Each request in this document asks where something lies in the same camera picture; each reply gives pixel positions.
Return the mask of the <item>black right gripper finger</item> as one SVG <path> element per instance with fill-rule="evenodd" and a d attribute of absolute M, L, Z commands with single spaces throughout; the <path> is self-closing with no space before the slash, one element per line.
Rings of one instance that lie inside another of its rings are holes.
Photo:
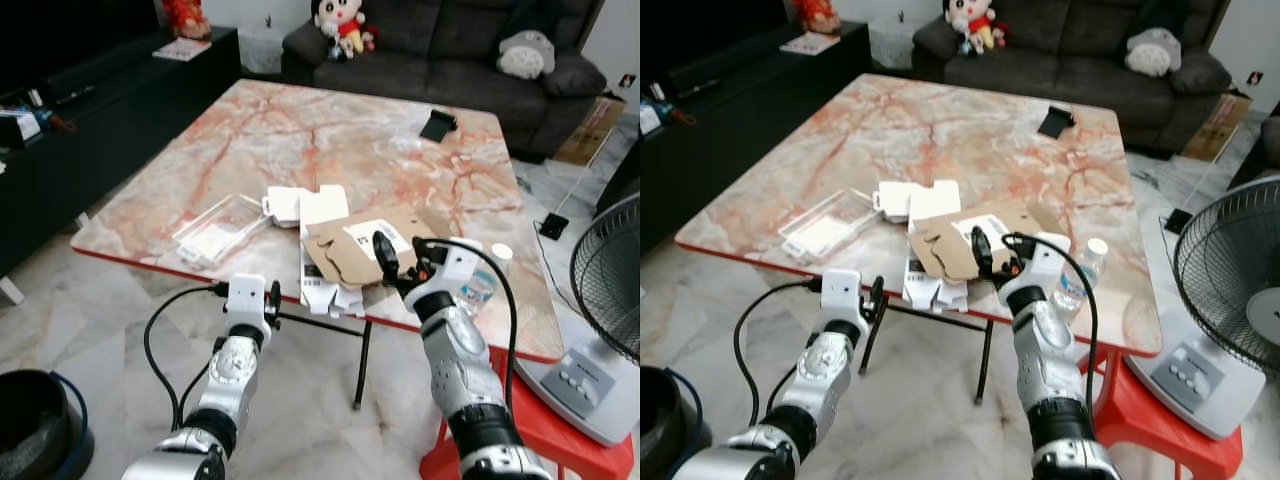
<path fill-rule="evenodd" d="M 977 276 L 980 279 L 995 279 L 995 256 L 988 236 L 980 227 L 970 230 L 970 247 L 977 265 Z"/>
<path fill-rule="evenodd" d="M 384 284 L 394 284 L 399 276 L 399 260 L 396 247 L 384 230 L 372 233 L 372 252 L 381 271 Z"/>

